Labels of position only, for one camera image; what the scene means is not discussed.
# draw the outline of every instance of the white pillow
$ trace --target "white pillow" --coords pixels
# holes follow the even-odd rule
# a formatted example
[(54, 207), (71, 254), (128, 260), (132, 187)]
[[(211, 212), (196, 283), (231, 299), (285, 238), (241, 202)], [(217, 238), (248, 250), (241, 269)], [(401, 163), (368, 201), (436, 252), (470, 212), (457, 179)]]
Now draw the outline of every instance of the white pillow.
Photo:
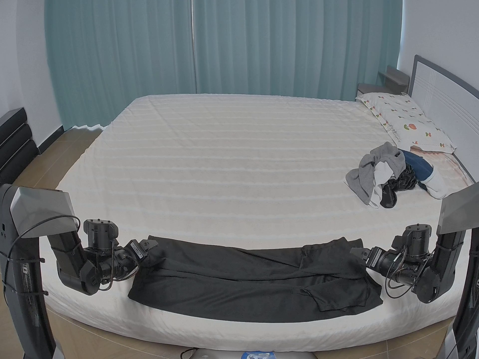
[(408, 95), (366, 93), (356, 97), (377, 117), (398, 148), (453, 153), (449, 137)]

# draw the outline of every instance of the curtain fold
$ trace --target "curtain fold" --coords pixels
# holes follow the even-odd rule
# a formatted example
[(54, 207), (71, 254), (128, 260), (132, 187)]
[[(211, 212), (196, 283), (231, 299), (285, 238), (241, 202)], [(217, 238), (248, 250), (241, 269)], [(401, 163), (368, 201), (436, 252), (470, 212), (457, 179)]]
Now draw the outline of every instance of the curtain fold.
[(198, 93), (352, 100), (397, 65), (402, 0), (193, 0)]
[(148, 94), (195, 93), (191, 0), (45, 0), (65, 129), (108, 125)]

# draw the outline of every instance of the floor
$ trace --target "floor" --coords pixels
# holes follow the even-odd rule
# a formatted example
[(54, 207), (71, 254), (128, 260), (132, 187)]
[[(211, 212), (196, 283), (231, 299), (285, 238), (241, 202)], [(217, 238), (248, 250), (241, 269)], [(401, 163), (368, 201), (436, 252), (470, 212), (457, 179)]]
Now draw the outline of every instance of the floor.
[[(70, 129), (22, 172), (15, 184), (56, 188), (63, 176), (101, 130)], [(0, 358), (20, 359), (23, 351), (0, 297)], [(66, 359), (179, 359), (184, 347), (144, 342), (99, 330), (48, 310), (55, 338)], [(388, 341), (342, 350), (316, 352), (318, 359), (432, 359), (442, 343), (451, 319)]]

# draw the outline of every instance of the wall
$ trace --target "wall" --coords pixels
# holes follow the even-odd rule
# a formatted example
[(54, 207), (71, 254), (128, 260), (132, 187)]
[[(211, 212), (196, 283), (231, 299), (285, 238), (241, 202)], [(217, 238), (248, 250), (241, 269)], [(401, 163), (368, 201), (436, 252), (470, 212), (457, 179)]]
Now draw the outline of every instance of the wall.
[(403, 0), (398, 69), (418, 54), (479, 88), (479, 0)]
[(45, 0), (0, 0), (0, 116), (25, 107), (33, 140), (61, 126), (46, 61)]

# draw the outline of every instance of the white headboard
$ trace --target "white headboard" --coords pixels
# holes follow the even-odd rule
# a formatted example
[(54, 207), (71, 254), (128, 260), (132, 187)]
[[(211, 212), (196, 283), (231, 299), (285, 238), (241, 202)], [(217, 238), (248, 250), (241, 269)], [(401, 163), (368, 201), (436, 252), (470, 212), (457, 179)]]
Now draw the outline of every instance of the white headboard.
[(479, 181), (479, 91), (416, 55), (409, 95), (449, 136), (457, 147), (454, 156)]

